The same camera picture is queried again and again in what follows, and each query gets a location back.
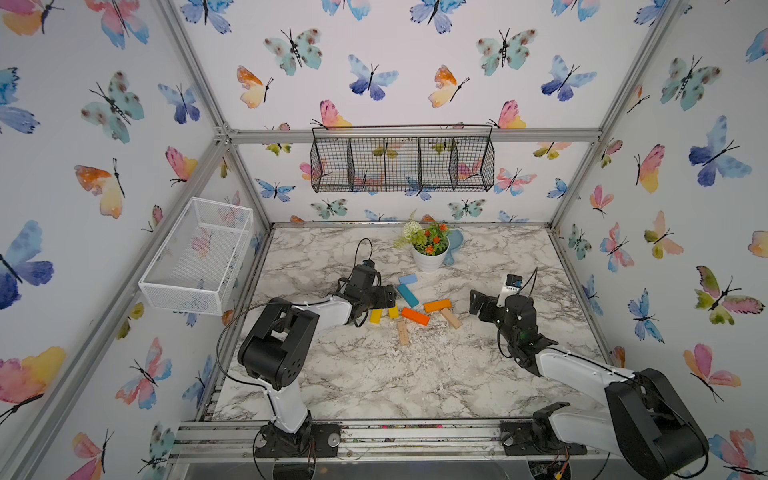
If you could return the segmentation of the amber orange block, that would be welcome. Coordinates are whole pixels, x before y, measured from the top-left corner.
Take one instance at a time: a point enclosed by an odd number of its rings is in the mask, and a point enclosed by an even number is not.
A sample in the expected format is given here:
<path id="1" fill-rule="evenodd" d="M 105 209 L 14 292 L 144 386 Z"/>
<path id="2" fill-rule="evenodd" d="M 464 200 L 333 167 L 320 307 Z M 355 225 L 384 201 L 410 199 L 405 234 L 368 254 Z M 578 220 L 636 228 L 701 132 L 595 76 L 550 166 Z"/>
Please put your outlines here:
<path id="1" fill-rule="evenodd" d="M 443 309 L 450 309 L 452 307 L 452 302 L 449 299 L 437 300 L 424 303 L 423 307 L 427 314 L 431 314 L 433 312 L 439 312 Z"/>

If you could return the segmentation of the light blue block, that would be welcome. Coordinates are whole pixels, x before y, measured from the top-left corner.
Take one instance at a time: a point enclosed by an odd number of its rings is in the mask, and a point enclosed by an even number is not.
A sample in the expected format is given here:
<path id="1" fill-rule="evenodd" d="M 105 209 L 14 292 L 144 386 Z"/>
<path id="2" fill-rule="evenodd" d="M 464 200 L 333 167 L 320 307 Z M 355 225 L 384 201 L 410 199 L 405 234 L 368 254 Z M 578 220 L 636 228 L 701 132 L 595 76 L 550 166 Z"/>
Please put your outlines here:
<path id="1" fill-rule="evenodd" d="M 402 276 L 399 278 L 399 283 L 402 285 L 414 284 L 418 281 L 418 277 L 415 274 Z"/>

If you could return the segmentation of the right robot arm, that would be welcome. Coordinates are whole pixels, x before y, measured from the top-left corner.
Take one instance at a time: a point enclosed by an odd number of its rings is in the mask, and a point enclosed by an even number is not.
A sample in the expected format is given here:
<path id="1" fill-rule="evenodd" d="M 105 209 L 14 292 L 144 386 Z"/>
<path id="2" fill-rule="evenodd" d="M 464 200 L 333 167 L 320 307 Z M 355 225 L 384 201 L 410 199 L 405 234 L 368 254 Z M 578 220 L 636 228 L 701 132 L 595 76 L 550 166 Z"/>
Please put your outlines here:
<path id="1" fill-rule="evenodd" d="M 600 406 L 582 410 L 556 402 L 536 411 L 522 430 L 507 423 L 501 428 L 505 449 L 531 446 L 548 454 L 590 447 L 624 459 L 644 479 L 680 477 L 694 461 L 709 459 L 706 436 L 662 372 L 612 367 L 560 348 L 539 332 L 527 296 L 499 298 L 473 290 L 469 312 L 496 327 L 503 357 Z"/>

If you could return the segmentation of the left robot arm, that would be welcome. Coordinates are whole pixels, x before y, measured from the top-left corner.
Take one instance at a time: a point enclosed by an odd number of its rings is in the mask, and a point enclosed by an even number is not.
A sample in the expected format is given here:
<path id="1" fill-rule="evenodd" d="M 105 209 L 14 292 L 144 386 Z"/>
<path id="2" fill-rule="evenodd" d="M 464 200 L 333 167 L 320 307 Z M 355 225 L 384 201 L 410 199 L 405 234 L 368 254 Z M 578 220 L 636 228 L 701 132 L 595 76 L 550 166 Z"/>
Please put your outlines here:
<path id="1" fill-rule="evenodd" d="M 369 312 L 393 307 L 395 301 L 394 287 L 382 283 L 375 262 L 368 259 L 340 278 L 337 290 L 321 300 L 295 303 L 275 297 L 263 306 L 240 346 L 237 361 L 266 390 L 272 424 L 279 433 L 293 439 L 311 425 L 298 376 L 315 335 L 338 326 L 359 327 Z"/>

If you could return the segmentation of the red orange block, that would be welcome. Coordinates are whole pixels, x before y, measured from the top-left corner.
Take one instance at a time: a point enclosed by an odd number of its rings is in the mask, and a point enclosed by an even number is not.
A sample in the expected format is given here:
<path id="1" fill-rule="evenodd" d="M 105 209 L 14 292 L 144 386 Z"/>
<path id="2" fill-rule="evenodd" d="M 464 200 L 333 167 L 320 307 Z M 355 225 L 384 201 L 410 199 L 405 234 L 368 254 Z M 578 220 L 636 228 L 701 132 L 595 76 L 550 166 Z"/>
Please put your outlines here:
<path id="1" fill-rule="evenodd" d="M 422 326 L 427 326 L 430 321 L 429 315 L 415 311 L 411 308 L 403 308 L 401 310 L 401 316 Z"/>

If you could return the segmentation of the teal block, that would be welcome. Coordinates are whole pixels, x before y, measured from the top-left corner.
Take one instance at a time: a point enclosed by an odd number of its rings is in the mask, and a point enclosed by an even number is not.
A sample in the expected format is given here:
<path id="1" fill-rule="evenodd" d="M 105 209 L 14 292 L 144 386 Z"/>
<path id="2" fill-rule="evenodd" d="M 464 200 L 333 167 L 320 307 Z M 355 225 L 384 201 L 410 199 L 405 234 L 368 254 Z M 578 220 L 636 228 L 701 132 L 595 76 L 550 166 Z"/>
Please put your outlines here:
<path id="1" fill-rule="evenodd" d="M 408 288 L 407 285 L 399 284 L 396 287 L 396 289 L 410 308 L 415 308 L 419 305 L 419 300 L 416 298 L 416 296 L 412 293 L 412 291 Z"/>

